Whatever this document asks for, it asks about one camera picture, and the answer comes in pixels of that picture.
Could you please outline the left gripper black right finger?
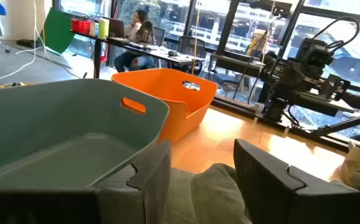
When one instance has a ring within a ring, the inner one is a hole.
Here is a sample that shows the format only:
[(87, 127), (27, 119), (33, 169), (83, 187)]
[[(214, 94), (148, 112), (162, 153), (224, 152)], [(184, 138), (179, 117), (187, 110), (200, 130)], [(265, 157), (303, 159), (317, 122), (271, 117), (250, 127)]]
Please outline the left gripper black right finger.
[(253, 224), (356, 224), (352, 192), (281, 161), (253, 144), (234, 142), (239, 189)]

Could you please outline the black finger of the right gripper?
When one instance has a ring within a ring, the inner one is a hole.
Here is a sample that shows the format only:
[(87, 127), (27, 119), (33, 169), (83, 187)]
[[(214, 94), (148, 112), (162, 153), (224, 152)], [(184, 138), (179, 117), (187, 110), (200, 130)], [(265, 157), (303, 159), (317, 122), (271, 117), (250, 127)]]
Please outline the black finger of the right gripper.
[(327, 100), (339, 101), (348, 90), (351, 82), (330, 74), (321, 86), (321, 94)]
[(289, 60), (283, 58), (277, 58), (268, 73), (268, 79), (278, 83), (291, 83), (292, 81), (292, 69)]

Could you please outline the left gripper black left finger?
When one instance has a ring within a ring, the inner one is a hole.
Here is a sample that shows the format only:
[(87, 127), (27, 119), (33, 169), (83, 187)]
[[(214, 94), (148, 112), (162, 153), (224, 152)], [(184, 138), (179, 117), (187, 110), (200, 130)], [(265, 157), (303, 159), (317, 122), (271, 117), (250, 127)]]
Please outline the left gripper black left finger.
[(141, 151), (93, 185), (101, 224), (161, 224), (171, 175), (171, 141)]

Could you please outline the dark green cap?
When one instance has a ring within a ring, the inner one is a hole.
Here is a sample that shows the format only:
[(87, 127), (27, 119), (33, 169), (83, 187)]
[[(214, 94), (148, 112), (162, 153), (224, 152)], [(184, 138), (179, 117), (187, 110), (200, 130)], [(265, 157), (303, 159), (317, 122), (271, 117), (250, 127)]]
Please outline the dark green cap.
[(173, 169), (162, 224), (252, 224), (236, 171), (213, 164), (194, 174)]

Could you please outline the beige cap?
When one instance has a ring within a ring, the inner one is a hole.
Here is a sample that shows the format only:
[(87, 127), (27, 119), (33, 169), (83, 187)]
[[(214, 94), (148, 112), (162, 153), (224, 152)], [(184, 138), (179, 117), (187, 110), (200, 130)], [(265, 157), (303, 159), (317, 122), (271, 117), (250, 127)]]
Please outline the beige cap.
[(348, 149), (341, 165), (341, 180), (349, 187), (360, 190), (360, 148), (350, 141)]

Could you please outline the yellowish container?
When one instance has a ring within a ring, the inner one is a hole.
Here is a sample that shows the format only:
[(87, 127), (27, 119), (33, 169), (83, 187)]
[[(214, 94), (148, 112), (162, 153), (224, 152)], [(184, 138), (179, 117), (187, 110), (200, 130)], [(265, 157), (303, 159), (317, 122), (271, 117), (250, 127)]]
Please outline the yellowish container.
[(263, 53), (267, 39), (267, 30), (256, 29), (253, 33), (252, 41), (248, 47), (249, 57), (259, 57)]

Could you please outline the orange plastic bin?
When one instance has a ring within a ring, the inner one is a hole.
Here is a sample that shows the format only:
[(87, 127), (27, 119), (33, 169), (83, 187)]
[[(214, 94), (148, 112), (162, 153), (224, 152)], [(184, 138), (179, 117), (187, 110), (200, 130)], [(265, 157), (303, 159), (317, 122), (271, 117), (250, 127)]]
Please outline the orange plastic bin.
[(202, 122), (217, 84), (170, 68), (115, 73), (111, 80), (163, 100), (169, 114), (158, 141), (178, 142)]

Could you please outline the black mesh office chair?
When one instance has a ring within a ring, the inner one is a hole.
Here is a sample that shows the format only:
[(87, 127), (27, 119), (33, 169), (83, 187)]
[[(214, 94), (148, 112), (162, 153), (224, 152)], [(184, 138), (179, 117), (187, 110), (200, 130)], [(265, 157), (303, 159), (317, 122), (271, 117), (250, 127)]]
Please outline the black mesh office chair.
[(192, 73), (192, 69), (194, 69), (194, 75), (199, 76), (206, 57), (205, 48), (206, 43), (203, 40), (192, 36), (181, 36), (177, 51), (181, 54), (198, 57), (200, 60), (196, 60), (195, 62), (191, 62), (187, 65), (179, 65), (178, 69), (186, 73)]

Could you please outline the teal plastic bin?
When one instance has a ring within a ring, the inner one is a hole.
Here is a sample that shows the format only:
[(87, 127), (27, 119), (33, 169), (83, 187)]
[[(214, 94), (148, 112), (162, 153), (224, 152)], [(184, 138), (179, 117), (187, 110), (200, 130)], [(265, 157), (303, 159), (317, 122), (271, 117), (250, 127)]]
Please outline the teal plastic bin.
[(0, 190), (83, 190), (154, 144), (168, 105), (96, 79), (0, 89)]

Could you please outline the long black office desk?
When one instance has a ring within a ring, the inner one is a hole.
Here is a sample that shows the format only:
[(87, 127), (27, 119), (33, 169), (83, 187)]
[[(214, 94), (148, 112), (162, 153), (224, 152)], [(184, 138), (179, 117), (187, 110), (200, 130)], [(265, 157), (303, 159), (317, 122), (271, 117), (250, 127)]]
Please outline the long black office desk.
[(187, 65), (193, 62), (204, 62), (204, 58), (196, 57), (194, 55), (182, 54), (177, 52), (177, 56), (169, 56), (169, 50), (158, 47), (157, 45), (149, 44), (136, 44), (135, 42), (127, 39), (108, 37), (106, 39), (98, 38), (97, 36), (86, 35), (74, 30), (70, 30), (71, 33), (87, 37), (95, 40), (94, 56), (93, 56), (93, 77), (96, 79), (100, 78), (100, 67), (101, 67), (101, 54), (102, 54), (102, 43), (107, 45), (114, 45), (121, 47), (126, 50), (136, 52), (140, 55), (147, 55), (161, 60), (165, 60), (168, 63), (174, 63), (178, 65)]

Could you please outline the patterned bag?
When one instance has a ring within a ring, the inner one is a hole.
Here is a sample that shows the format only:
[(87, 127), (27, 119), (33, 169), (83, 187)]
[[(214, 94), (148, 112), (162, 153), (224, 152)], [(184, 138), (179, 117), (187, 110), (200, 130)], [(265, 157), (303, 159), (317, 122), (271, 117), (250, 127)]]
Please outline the patterned bag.
[(151, 21), (144, 21), (136, 32), (135, 40), (139, 43), (155, 45), (154, 26)]

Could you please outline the dark laptop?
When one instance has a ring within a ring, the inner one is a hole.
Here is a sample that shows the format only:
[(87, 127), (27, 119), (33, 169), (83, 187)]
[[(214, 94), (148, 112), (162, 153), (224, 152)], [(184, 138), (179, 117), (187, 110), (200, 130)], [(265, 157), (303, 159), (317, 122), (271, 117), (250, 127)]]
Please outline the dark laptop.
[(108, 37), (122, 39), (125, 38), (123, 21), (109, 18)]

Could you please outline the yellow-green cylinder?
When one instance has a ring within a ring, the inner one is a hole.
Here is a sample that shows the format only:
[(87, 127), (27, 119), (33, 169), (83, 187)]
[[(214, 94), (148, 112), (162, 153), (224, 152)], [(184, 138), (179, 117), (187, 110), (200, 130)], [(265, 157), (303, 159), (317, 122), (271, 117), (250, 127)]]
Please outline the yellow-green cylinder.
[(100, 18), (98, 20), (98, 38), (106, 39), (109, 35), (109, 23), (108, 19)]

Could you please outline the red box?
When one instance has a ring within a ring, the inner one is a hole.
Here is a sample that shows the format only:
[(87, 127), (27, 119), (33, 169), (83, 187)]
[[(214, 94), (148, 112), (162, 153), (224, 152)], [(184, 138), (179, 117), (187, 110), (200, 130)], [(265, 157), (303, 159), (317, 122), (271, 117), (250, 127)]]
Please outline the red box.
[(81, 21), (72, 19), (72, 30), (81, 34), (89, 35), (91, 30), (91, 21)]

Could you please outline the green board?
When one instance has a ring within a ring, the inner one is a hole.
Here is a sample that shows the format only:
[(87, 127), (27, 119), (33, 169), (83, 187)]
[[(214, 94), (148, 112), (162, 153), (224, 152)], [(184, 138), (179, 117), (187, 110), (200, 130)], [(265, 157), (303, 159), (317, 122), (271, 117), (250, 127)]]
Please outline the green board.
[(53, 7), (50, 8), (44, 27), (40, 32), (39, 42), (43, 41), (46, 47), (57, 54), (63, 54), (73, 40), (71, 33), (71, 16)]

